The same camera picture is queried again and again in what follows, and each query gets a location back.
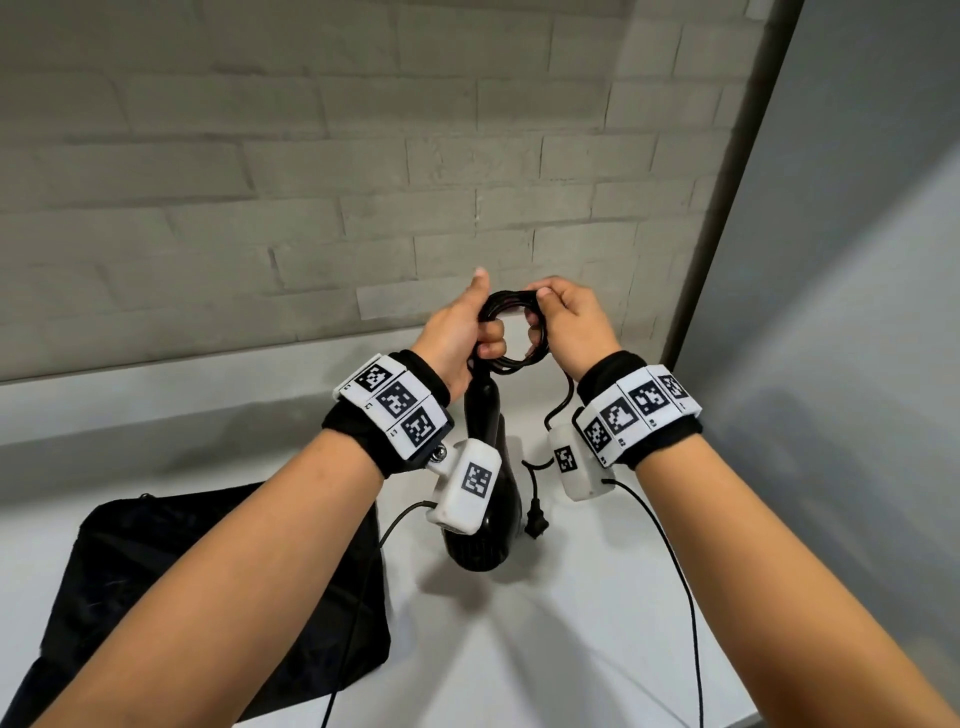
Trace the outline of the person's right hand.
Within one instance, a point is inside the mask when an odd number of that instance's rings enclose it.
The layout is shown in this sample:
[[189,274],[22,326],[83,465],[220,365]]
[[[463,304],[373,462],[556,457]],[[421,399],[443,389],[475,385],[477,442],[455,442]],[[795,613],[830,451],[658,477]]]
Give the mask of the person's right hand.
[[569,325],[565,330],[546,330],[537,314],[527,311],[529,352],[534,351],[546,333],[549,350],[558,366],[574,383],[579,383],[595,364],[622,350],[618,335],[591,288],[560,276],[543,278],[526,288],[536,292],[540,287],[569,287],[566,294]]

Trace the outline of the person's left hand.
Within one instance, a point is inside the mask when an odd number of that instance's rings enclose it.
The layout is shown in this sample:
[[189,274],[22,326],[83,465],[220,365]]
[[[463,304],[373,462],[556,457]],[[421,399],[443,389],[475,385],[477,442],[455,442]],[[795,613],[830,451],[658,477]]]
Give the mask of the person's left hand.
[[498,320],[462,324],[451,316],[450,304],[430,317],[412,351],[439,376],[455,402],[466,393],[472,379],[469,360],[477,355],[477,343],[505,341],[505,327]]

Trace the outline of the person's left forearm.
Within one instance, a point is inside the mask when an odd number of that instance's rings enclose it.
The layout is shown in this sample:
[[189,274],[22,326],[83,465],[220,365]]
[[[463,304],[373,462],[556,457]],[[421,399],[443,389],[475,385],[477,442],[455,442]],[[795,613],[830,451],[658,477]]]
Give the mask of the person's left forearm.
[[383,482],[353,438],[321,431],[147,591],[32,728],[231,728]]

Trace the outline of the person's right forearm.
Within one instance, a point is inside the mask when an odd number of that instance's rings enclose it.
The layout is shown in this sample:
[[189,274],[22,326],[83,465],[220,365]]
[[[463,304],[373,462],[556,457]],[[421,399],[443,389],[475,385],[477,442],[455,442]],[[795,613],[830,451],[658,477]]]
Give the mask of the person's right forearm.
[[960,728],[870,612],[699,434],[636,478],[769,728]]

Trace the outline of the black hair dryer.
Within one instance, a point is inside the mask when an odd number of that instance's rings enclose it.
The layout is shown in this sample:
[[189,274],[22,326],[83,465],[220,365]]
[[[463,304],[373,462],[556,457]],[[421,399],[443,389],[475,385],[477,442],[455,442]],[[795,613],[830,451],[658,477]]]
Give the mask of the black hair dryer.
[[429,516],[453,562],[477,574],[507,560],[522,525],[500,405],[491,366],[476,363],[463,396],[466,438],[447,447]]

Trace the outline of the black wristband with marker tiles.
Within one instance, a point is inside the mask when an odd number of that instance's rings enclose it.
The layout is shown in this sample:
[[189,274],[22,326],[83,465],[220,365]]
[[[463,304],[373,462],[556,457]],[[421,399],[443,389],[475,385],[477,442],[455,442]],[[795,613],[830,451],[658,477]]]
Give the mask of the black wristband with marker tiles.
[[354,440],[385,479],[426,467],[453,428],[447,385],[410,349],[369,358],[333,397],[322,429]]
[[619,350],[579,380],[582,409],[573,423],[607,468],[642,460],[703,432],[701,405],[664,365]]

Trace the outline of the black fabric bag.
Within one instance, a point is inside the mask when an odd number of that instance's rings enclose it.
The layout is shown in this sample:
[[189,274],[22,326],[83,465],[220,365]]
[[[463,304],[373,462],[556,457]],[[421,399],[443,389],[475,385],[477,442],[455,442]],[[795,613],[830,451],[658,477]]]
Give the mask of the black fabric bag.
[[[0,728],[30,728],[138,600],[259,488],[118,499],[81,523],[40,643]],[[378,509],[372,506],[293,647],[240,721],[329,696],[388,659]]]

